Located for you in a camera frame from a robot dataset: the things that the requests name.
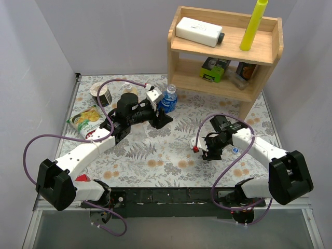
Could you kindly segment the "blue label water bottle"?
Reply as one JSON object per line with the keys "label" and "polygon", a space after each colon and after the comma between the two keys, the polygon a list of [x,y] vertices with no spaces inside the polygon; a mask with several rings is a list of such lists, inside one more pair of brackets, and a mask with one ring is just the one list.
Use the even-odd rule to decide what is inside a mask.
{"label": "blue label water bottle", "polygon": [[158,109],[163,109],[164,112],[170,113],[175,110],[177,104],[177,94],[176,94],[176,86],[174,84],[170,84],[167,86],[166,91],[163,92],[163,98],[158,103]]}

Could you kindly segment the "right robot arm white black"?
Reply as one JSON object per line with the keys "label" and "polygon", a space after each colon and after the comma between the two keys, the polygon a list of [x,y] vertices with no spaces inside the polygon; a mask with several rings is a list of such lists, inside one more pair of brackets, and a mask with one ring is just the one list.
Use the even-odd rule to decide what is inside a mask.
{"label": "right robot arm white black", "polygon": [[224,203],[249,205],[254,199],[270,198],[281,205],[311,192],[314,188],[305,157],[299,151],[286,151],[257,137],[253,128],[237,119],[228,121],[229,115],[214,114],[207,117],[214,132],[205,137],[192,138],[190,147],[202,151],[203,160],[220,160],[223,149],[232,145],[249,154],[268,170],[268,177],[254,177],[238,182],[234,191],[226,194]]}

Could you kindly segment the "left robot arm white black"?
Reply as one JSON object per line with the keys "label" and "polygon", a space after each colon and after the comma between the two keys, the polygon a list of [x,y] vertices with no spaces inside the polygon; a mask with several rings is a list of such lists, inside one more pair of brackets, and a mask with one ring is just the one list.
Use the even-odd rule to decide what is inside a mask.
{"label": "left robot arm white black", "polygon": [[52,206],[62,211],[74,201],[91,201],[98,207],[110,204],[110,187],[101,180],[78,181],[81,172],[106,150],[116,146],[131,131],[131,126],[148,121],[153,128],[161,129],[172,118],[158,109],[163,99],[158,90],[150,90],[139,102],[134,93],[124,93],[107,119],[90,138],[64,156],[44,160],[39,167],[36,191]]}

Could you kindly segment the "blue bottle cap right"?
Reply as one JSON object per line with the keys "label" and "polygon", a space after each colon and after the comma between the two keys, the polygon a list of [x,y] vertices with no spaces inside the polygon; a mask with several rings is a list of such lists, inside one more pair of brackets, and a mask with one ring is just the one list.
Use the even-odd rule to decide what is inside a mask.
{"label": "blue bottle cap right", "polygon": [[238,153],[239,153],[239,150],[238,150],[237,148],[233,148],[233,149],[232,149],[232,153],[233,153],[233,154],[238,154]]}

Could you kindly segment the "clear empty plastic bottle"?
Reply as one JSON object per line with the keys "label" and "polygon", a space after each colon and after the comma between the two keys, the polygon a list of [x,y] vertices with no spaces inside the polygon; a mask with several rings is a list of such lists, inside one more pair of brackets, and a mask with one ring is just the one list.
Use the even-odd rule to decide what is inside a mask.
{"label": "clear empty plastic bottle", "polygon": [[131,133],[133,136],[133,140],[135,142],[139,142],[145,139],[146,137],[146,133],[145,133],[145,129],[144,129],[144,125],[143,123],[138,123],[138,124],[134,124],[131,126]]}

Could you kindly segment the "beige pump soap bottle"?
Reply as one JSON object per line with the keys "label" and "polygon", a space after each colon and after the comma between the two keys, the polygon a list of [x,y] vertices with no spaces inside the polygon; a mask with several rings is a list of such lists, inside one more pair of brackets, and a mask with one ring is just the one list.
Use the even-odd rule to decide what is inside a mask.
{"label": "beige pump soap bottle", "polygon": [[125,93],[133,93],[135,94],[136,96],[138,96],[138,90],[137,90],[137,87],[131,83],[125,83],[122,85],[122,93],[125,94]]}

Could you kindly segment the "clear bottle on shelf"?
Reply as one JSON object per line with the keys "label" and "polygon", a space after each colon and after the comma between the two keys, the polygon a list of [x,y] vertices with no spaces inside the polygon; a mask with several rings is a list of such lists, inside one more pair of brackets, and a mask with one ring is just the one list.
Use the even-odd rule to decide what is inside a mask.
{"label": "clear bottle on shelf", "polygon": [[246,81],[237,73],[234,73],[233,71],[230,71],[228,73],[228,78],[239,90],[244,90],[249,85],[248,81]]}

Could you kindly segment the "floral patterned table mat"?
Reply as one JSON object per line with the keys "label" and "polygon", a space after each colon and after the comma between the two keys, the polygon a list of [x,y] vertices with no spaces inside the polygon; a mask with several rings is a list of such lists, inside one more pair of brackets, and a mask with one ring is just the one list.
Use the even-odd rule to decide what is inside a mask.
{"label": "floral patterned table mat", "polygon": [[[167,86],[163,74],[142,75],[94,75],[82,76],[75,96],[71,116],[95,104],[90,88],[96,82],[123,78],[149,83],[162,91]],[[228,113],[238,115],[239,102],[214,95],[177,90],[174,119],[162,129],[156,130],[148,122],[143,123],[146,137],[135,142],[132,133],[118,145],[107,150],[87,166],[80,175],[91,180],[100,179],[111,187],[211,187],[217,177],[241,154],[233,154],[228,146],[222,160],[207,162],[202,152],[194,153],[189,140],[196,135],[199,124],[208,115]],[[259,95],[245,121],[252,126],[255,135],[279,147],[264,95]],[[222,177],[218,186],[233,187],[250,178],[266,178],[268,171],[250,155],[244,156]]]}

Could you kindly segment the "green Chuba cassava chips bag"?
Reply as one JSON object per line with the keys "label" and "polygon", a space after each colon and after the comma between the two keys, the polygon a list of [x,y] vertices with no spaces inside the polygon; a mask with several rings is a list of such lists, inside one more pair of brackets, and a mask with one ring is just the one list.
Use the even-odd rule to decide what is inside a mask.
{"label": "green Chuba cassava chips bag", "polygon": [[67,120],[85,140],[88,139],[103,122],[96,105],[93,105]]}

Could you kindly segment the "green black small box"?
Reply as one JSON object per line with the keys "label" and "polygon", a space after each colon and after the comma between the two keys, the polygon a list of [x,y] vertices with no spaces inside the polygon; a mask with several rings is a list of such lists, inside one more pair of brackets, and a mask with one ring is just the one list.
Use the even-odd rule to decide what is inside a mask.
{"label": "green black small box", "polygon": [[201,66],[199,76],[207,81],[219,83],[230,62],[226,59],[208,57]]}

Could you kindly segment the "wooden two-tier shelf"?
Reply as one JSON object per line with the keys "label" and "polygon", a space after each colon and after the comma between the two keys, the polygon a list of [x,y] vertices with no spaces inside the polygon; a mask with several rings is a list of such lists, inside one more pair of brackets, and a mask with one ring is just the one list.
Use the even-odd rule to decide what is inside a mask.
{"label": "wooden two-tier shelf", "polygon": [[[225,38],[215,48],[197,44],[175,35],[176,25],[183,17],[222,26]],[[177,88],[220,95],[240,102],[239,118],[245,119],[262,92],[284,49],[282,18],[263,17],[249,51],[239,48],[250,15],[221,10],[179,6],[168,33],[168,84]],[[180,53],[255,64],[250,85],[239,90],[229,80],[208,82],[199,76],[202,62],[181,59]]]}

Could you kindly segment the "black orange small box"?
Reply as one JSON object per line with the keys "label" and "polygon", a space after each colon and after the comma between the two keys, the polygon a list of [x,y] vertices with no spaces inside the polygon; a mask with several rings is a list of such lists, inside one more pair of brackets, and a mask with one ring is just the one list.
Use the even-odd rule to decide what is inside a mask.
{"label": "black orange small box", "polygon": [[244,80],[250,80],[257,64],[246,63],[246,62],[239,62],[238,67],[236,69],[236,73],[242,77]]}

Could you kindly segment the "red white small carton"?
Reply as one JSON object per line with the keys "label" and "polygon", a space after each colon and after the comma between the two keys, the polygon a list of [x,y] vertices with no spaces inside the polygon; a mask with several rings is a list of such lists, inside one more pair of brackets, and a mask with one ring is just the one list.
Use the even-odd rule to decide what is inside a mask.
{"label": "red white small carton", "polygon": [[91,179],[86,175],[82,174],[75,179],[76,182],[90,182]]}

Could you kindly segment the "white rectangular plastic jug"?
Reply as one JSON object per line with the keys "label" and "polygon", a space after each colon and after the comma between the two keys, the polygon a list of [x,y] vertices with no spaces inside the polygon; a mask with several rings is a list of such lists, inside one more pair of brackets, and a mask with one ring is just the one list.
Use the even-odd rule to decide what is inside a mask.
{"label": "white rectangular plastic jug", "polygon": [[215,47],[223,42],[223,27],[188,17],[183,17],[177,24],[175,34],[192,42]]}

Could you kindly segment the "yellow plastic tube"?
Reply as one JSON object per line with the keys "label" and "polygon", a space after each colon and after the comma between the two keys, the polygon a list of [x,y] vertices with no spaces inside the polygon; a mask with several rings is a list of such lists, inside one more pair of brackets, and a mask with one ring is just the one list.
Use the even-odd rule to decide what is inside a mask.
{"label": "yellow plastic tube", "polygon": [[239,48],[242,51],[249,51],[252,47],[256,32],[259,28],[262,17],[268,5],[268,0],[257,0],[253,13],[243,35]]}

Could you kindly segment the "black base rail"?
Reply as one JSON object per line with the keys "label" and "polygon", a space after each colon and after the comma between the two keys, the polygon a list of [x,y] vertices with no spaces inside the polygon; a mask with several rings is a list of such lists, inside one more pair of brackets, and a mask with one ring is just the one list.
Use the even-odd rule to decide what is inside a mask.
{"label": "black base rail", "polygon": [[250,204],[264,207],[259,198],[237,197],[233,187],[214,190],[208,187],[134,187],[107,189],[99,201],[91,204],[111,209],[124,218],[139,217],[217,217],[232,218],[235,208],[247,209]]}

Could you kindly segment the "aluminium frame rail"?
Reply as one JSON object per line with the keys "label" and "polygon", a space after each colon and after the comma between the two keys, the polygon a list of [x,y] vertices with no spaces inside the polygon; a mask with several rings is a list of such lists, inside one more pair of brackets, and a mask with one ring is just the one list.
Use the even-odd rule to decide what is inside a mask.
{"label": "aluminium frame rail", "polygon": [[305,196],[304,191],[288,190],[265,193],[262,197],[246,197],[234,188],[218,187],[211,196],[210,188],[202,187],[175,187],[175,188],[113,188],[101,201],[91,201],[92,204],[104,208],[115,208],[119,210],[132,209],[136,206],[157,206],[157,205],[213,205],[217,202],[227,208],[243,208],[255,204],[257,207],[264,207],[268,199],[273,199],[280,205],[287,205],[298,198]]}

